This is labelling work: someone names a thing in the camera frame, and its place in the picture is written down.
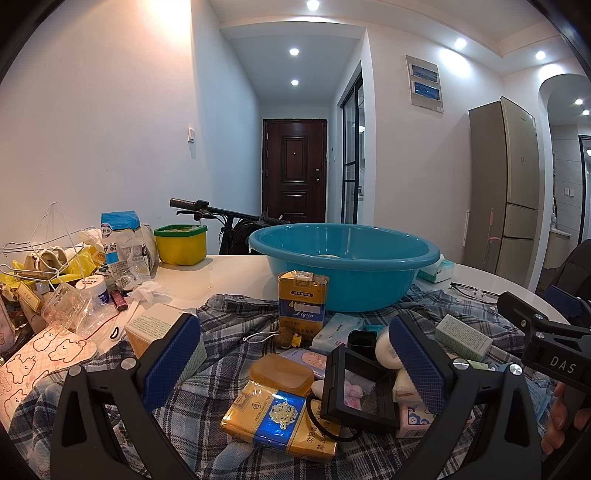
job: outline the refrigerator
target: refrigerator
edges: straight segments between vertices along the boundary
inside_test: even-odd
[[[469,115],[472,195],[463,263],[525,286],[540,198],[535,119],[504,97]]]

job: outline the finger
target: finger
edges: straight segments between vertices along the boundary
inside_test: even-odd
[[[589,421],[589,417],[591,417],[591,408],[583,408],[582,410],[579,410],[574,416],[574,426],[579,430],[583,430]]]
[[[554,447],[552,447],[552,445],[550,445],[550,442],[548,440],[546,440],[546,437],[542,438],[541,446],[542,446],[542,451],[546,455],[550,455],[554,451]]]
[[[552,409],[550,410],[550,418],[557,429],[562,429],[564,426],[564,421],[568,416],[569,411],[566,408],[566,405],[564,405],[562,399],[557,398],[554,402],[554,405],[552,405]]]
[[[554,448],[560,448],[564,443],[564,433],[557,429],[553,422],[548,422],[544,438]]]
[[[556,385],[556,388],[554,389],[554,396],[555,397],[562,397],[562,395],[564,395],[565,388],[566,388],[566,384],[563,384],[562,382],[558,382],[558,385]]]

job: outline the round table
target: round table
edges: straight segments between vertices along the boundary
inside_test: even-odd
[[[264,255],[211,255],[192,267],[161,264],[154,280],[167,289],[166,293],[173,298],[170,304],[181,309],[199,308],[215,294],[277,300],[277,282]],[[418,278],[415,284],[423,291],[445,290],[459,300],[467,300],[449,288],[451,281],[497,294],[510,291],[544,313],[550,320],[567,323],[555,308],[529,290],[504,278],[465,265],[456,264],[450,280],[431,283]],[[145,310],[143,303],[137,305],[137,302],[134,302],[129,310],[116,318],[116,325],[120,330],[134,315]],[[112,328],[105,328],[105,333],[93,338],[99,352],[107,351],[116,343],[109,339],[107,333],[111,331]]]

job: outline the ceiling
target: ceiling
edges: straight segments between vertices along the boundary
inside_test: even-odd
[[[422,13],[486,40],[504,38],[547,22],[527,0],[321,0],[310,12],[305,0],[210,0],[220,22],[272,15],[317,15],[388,25],[400,9]]]
[[[329,105],[357,38],[258,35],[229,40],[261,103]],[[297,57],[290,55],[298,48]],[[299,80],[297,87],[292,80]]]
[[[528,0],[320,0],[311,12],[306,0],[210,0],[228,39],[254,36],[241,30],[287,23],[319,22],[361,27],[367,23],[407,31],[454,49],[467,39],[461,53],[506,76],[530,67],[572,57],[554,27]],[[538,50],[546,52],[537,60]]]
[[[550,125],[591,125],[591,115],[582,115],[591,110],[591,82],[581,75],[561,75],[560,86],[548,99],[548,120]],[[574,101],[583,99],[583,105]]]
[[[474,25],[494,41],[503,40],[546,18],[527,0],[422,0]]]

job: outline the blue plastic basin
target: blue plastic basin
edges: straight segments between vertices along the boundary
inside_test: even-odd
[[[295,223],[252,233],[275,276],[305,270],[330,278],[326,308],[367,312],[400,300],[421,267],[439,260],[431,242],[403,232],[340,223]]]

